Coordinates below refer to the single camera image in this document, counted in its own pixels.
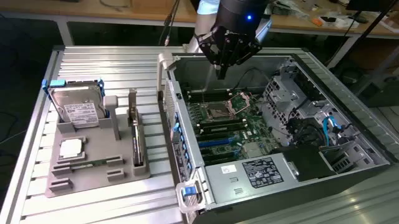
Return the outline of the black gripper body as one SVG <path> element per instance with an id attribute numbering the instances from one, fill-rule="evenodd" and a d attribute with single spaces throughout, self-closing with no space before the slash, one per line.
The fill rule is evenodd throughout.
<path id="1" fill-rule="evenodd" d="M 213 28 L 225 29 L 256 38 L 268 0 L 222 0 Z"/>

